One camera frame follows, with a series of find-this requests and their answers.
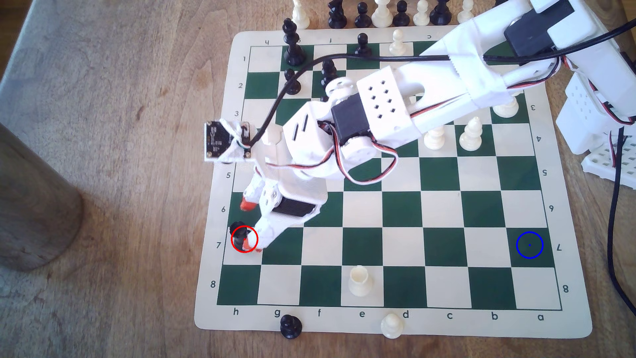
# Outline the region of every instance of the chess mat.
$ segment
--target chess mat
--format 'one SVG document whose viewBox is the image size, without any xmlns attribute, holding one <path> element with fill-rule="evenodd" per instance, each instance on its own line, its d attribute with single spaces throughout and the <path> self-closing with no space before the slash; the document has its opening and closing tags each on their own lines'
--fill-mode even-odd
<svg viewBox="0 0 636 358">
<path fill-rule="evenodd" d="M 423 52 L 452 27 L 403 28 L 408 54 Z M 392 31 L 364 29 L 374 53 L 389 55 Z M 360 32 L 299 35 L 312 59 L 352 52 Z M 290 67 L 281 34 L 237 35 L 223 118 L 260 127 Z M 512 55 L 505 45 L 488 54 Z M 340 76 L 354 80 L 401 65 L 334 63 Z M 301 91 L 282 100 L 277 124 L 324 95 L 320 69 L 300 76 Z M 260 218 L 258 207 L 239 209 L 253 165 L 215 164 L 196 325 L 278 331 L 280 317 L 292 314 L 304 331 L 379 334 L 381 319 L 393 312 L 403 318 L 403 334 L 587 336 L 590 310 L 546 91 L 538 86 L 516 98 L 520 109 L 512 118 L 485 108 L 445 125 L 440 150 L 426 148 L 423 137 L 399 147 L 398 165 L 380 183 L 328 181 L 321 213 L 285 230 L 262 253 L 236 251 L 228 230 L 234 221 L 253 226 Z M 468 152 L 458 140 L 473 116 L 483 123 L 482 144 Z M 350 173 L 374 177 L 391 160 L 378 154 Z M 347 286 L 356 265 L 374 281 L 365 297 Z"/>
</svg>

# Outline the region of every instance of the chess piece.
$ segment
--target chess piece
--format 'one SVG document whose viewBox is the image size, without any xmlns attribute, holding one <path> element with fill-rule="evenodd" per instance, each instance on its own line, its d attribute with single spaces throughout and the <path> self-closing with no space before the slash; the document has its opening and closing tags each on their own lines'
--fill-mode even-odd
<svg viewBox="0 0 636 358">
<path fill-rule="evenodd" d="M 393 26 L 408 26 L 411 18 L 406 13 L 406 1 L 399 0 L 397 2 L 397 14 L 393 17 Z"/>
<path fill-rule="evenodd" d="M 368 11 L 366 3 L 358 4 L 358 16 L 354 21 L 356 27 L 362 28 L 371 26 L 371 18 L 366 14 Z"/>
<path fill-rule="evenodd" d="M 388 27 L 391 25 L 393 18 L 387 7 L 389 0 L 375 0 L 378 8 L 371 15 L 371 21 L 375 27 Z"/>
<path fill-rule="evenodd" d="M 402 40 L 404 39 L 404 33 L 400 29 L 393 31 L 393 43 L 389 45 L 389 52 L 393 56 L 402 56 L 406 52 L 406 45 Z"/>
<path fill-rule="evenodd" d="M 403 329 L 404 324 L 395 313 L 389 313 L 380 323 L 380 330 L 382 334 L 384 334 L 386 338 L 390 338 L 392 340 L 400 337 Z"/>
<path fill-rule="evenodd" d="M 349 273 L 349 291 L 354 296 L 364 297 L 371 292 L 373 279 L 369 276 L 369 271 L 364 266 L 356 266 Z"/>
<path fill-rule="evenodd" d="M 429 19 L 429 3 L 426 0 L 417 2 L 417 13 L 413 16 L 413 23 L 416 26 L 426 26 L 431 22 Z"/>
<path fill-rule="evenodd" d="M 280 318 L 280 333 L 287 339 L 293 340 L 303 331 L 303 324 L 298 317 L 284 315 Z"/>
<path fill-rule="evenodd" d="M 459 145 L 469 152 L 473 152 L 481 146 L 481 121 L 479 117 L 473 117 L 464 127 L 464 132 L 459 136 Z"/>
<path fill-rule="evenodd" d="M 298 44 L 300 38 L 296 33 L 296 29 L 296 24 L 294 24 L 290 18 L 286 18 L 285 21 L 283 21 L 282 30 L 285 33 L 283 41 L 289 45 L 284 57 L 285 62 L 290 66 L 300 66 L 307 58 L 305 51 Z"/>
<path fill-rule="evenodd" d="M 303 9 L 303 5 L 300 0 L 294 0 L 294 10 L 291 13 L 291 20 L 296 24 L 299 30 L 304 30 L 309 27 L 309 16 Z"/>
<path fill-rule="evenodd" d="M 347 25 L 345 10 L 342 9 L 342 0 L 331 0 L 329 6 L 329 27 L 332 29 L 343 29 Z"/>
<path fill-rule="evenodd" d="M 424 145 L 431 150 L 437 150 L 444 146 L 444 126 L 441 125 L 426 132 L 424 135 Z"/>
<path fill-rule="evenodd" d="M 429 19 L 433 25 L 448 25 L 450 19 L 453 17 L 453 14 L 450 13 L 448 6 L 446 3 L 448 0 L 438 0 L 437 6 L 431 11 L 429 15 Z"/>
<path fill-rule="evenodd" d="M 368 46 L 369 37 L 364 32 L 361 32 L 358 35 L 358 47 L 354 51 L 355 55 L 360 55 L 363 57 L 369 57 L 373 54 L 372 49 Z"/>
<path fill-rule="evenodd" d="M 291 68 L 286 69 L 285 80 L 289 81 L 289 79 L 292 78 L 292 76 L 294 76 L 295 74 L 296 73 L 294 72 L 293 69 Z M 300 82 L 298 80 L 294 80 L 286 91 L 286 93 L 291 96 L 298 94 L 299 92 L 300 92 Z"/>
<path fill-rule="evenodd" d="M 457 14 L 457 21 L 460 24 L 472 19 L 474 17 L 471 11 L 473 10 L 473 0 L 464 0 L 462 3 L 462 11 Z"/>
</svg>

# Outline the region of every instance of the white pawn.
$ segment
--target white pawn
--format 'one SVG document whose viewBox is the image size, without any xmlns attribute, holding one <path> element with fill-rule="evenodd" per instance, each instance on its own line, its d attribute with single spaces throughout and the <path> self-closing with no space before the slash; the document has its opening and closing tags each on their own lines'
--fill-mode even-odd
<svg viewBox="0 0 636 358">
<path fill-rule="evenodd" d="M 371 292 L 373 279 L 369 276 L 369 271 L 364 266 L 356 266 L 349 273 L 349 291 L 354 296 L 364 297 Z"/>
<path fill-rule="evenodd" d="M 468 121 L 464 132 L 459 136 L 459 145 L 469 152 L 473 152 L 481 146 L 481 121 L 479 117 L 473 117 Z"/>
<path fill-rule="evenodd" d="M 417 2 L 417 13 L 413 16 L 413 23 L 416 26 L 426 26 L 431 22 L 429 17 L 429 3 L 426 0 Z"/>
<path fill-rule="evenodd" d="M 424 145 L 431 150 L 437 150 L 444 146 L 444 126 L 441 125 L 426 132 L 424 135 Z"/>
<path fill-rule="evenodd" d="M 402 40 L 404 33 L 400 29 L 393 31 L 393 43 L 389 45 L 389 52 L 393 56 L 402 56 L 406 52 L 406 45 Z"/>
<path fill-rule="evenodd" d="M 462 3 L 462 9 L 464 10 L 457 14 L 457 22 L 460 24 L 463 24 L 474 17 L 473 13 L 471 13 L 473 10 L 473 0 L 464 0 Z"/>
<path fill-rule="evenodd" d="M 400 337 L 403 329 L 404 324 L 395 313 L 389 313 L 380 323 L 380 330 L 382 331 L 382 334 L 384 334 L 386 338 L 390 338 L 392 340 Z"/>
<path fill-rule="evenodd" d="M 309 16 L 303 9 L 303 5 L 300 0 L 294 0 L 294 10 L 292 11 L 291 20 L 296 24 L 299 30 L 304 30 L 309 27 Z"/>
<path fill-rule="evenodd" d="M 371 22 L 375 27 L 388 27 L 393 23 L 393 17 L 387 5 L 389 0 L 375 0 L 378 8 L 371 15 Z"/>
</svg>

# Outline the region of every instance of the black wire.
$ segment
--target black wire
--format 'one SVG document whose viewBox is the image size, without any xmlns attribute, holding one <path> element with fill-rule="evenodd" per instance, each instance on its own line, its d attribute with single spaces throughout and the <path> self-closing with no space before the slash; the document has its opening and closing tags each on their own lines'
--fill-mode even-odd
<svg viewBox="0 0 636 358">
<path fill-rule="evenodd" d="M 607 221 L 607 269 L 609 270 L 609 278 L 612 280 L 612 284 L 621 296 L 627 307 L 636 316 L 636 307 L 627 297 L 625 291 L 618 283 L 616 279 L 616 273 L 614 272 L 614 219 L 616 217 L 616 204 L 618 203 L 618 190 L 621 186 L 621 158 L 623 156 L 623 145 L 626 138 L 623 138 L 623 131 L 625 127 L 621 127 L 618 130 L 618 143 L 616 144 L 616 176 L 614 177 L 614 192 L 612 193 L 612 205 L 609 208 L 609 220 Z"/>
</svg>

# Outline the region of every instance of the wooden table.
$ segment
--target wooden table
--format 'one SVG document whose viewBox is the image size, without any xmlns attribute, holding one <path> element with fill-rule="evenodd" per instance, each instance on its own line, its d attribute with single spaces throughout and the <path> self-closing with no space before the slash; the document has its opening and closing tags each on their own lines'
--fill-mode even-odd
<svg viewBox="0 0 636 358">
<path fill-rule="evenodd" d="M 623 9 L 599 0 L 613 27 Z M 375 4 L 368 1 L 370 13 Z M 221 111 L 232 38 L 279 29 L 290 0 L 36 0 L 0 86 L 0 122 L 77 185 L 84 224 L 70 249 L 31 273 L 0 269 L 0 356 L 633 357 L 636 319 L 605 262 L 612 182 L 561 160 L 593 320 L 580 340 L 203 331 L 193 310 L 212 178 L 201 127 Z M 304 0 L 311 28 L 326 1 Z M 410 0 L 409 12 L 415 11 Z M 475 12 L 491 7 L 476 0 Z M 345 0 L 353 14 L 356 1 Z M 451 10 L 460 11 L 453 0 Z M 349 27 L 352 27 L 350 16 Z M 633 44 L 629 48 L 636 57 Z M 548 82 L 554 118 L 570 74 Z M 636 192 L 623 187 L 616 271 L 636 299 Z"/>
</svg>

